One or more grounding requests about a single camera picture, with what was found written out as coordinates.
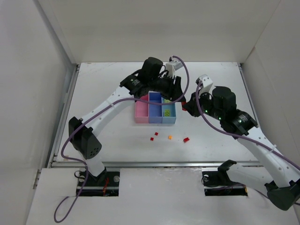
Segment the red orange lego stack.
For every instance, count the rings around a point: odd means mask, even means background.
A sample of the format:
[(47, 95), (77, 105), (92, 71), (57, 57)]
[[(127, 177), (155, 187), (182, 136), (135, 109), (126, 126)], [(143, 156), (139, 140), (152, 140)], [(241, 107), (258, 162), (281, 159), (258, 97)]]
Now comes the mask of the red orange lego stack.
[(186, 111), (186, 109), (184, 108), (185, 104), (186, 104), (186, 102), (181, 102), (182, 110), (184, 110), (184, 111)]

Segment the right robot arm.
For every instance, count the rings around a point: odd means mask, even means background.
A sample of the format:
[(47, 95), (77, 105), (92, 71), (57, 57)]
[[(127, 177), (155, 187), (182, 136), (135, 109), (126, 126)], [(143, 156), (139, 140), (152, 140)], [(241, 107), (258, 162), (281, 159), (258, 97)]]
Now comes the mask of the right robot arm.
[(237, 109), (236, 95), (228, 87), (217, 86), (212, 93), (201, 90), (197, 88), (183, 108), (194, 117), (208, 115), (217, 119), (221, 125), (218, 132), (247, 148), (269, 173), (251, 172), (227, 160), (215, 173), (220, 185), (246, 185), (266, 195), (277, 208), (290, 209), (300, 198), (300, 167), (280, 153), (248, 113)]

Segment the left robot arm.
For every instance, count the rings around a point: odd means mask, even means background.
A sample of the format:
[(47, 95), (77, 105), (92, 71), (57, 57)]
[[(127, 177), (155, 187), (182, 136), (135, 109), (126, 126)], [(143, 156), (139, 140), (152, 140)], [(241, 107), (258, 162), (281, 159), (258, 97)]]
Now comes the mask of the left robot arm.
[(141, 69), (123, 79), (100, 106), (80, 119), (73, 117), (69, 120), (69, 141), (81, 154), (88, 173), (95, 180), (103, 179), (106, 171), (100, 156), (102, 145), (98, 140), (104, 127), (131, 104), (142, 102), (142, 97), (150, 91), (160, 93), (169, 103), (184, 102), (187, 91), (181, 88), (181, 77), (176, 76), (175, 72), (185, 67), (178, 56), (170, 57), (166, 64), (149, 57)]

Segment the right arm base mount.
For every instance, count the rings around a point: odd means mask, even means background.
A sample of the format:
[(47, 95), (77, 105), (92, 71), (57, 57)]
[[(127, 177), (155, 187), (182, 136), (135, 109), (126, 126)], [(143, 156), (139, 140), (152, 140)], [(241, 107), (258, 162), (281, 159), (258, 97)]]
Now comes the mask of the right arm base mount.
[(201, 183), (205, 196), (248, 196), (245, 185), (229, 179), (227, 171), (237, 162), (227, 160), (216, 171), (203, 171)]

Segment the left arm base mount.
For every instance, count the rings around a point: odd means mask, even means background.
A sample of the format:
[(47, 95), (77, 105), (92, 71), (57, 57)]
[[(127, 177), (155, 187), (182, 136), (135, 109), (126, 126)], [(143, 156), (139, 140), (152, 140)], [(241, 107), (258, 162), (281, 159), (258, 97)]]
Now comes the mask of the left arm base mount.
[(88, 175), (79, 196), (114, 197), (119, 196), (120, 172), (105, 171), (100, 177)]

